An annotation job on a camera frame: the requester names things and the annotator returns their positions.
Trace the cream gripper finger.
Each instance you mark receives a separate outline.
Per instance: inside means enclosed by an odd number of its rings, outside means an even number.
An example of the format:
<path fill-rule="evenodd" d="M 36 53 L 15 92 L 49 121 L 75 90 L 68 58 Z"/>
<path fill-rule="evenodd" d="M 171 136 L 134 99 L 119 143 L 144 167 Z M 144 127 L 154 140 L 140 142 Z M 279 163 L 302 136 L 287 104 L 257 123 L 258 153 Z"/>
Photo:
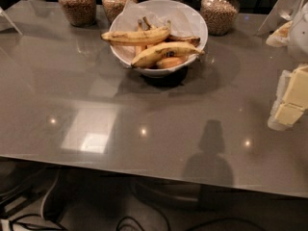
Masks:
<path fill-rule="evenodd" d="M 293 25 L 292 21 L 284 23 L 275 30 L 266 40 L 266 44 L 272 47 L 287 46 L 289 42 L 289 31 Z"/>
<path fill-rule="evenodd" d="M 284 70 L 279 78 L 276 100 L 270 111 L 268 127 L 285 131 L 308 110 L 308 64 L 295 70 Z"/>

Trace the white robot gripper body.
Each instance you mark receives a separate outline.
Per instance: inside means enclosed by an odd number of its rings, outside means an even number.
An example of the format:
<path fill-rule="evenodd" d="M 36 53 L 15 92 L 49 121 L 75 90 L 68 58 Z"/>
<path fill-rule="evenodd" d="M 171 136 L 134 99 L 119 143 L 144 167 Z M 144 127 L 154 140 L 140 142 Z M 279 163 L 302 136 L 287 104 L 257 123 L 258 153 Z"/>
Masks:
<path fill-rule="evenodd" d="M 294 18 L 289 31 L 288 53 L 298 62 L 308 62 L 308 2 Z"/>

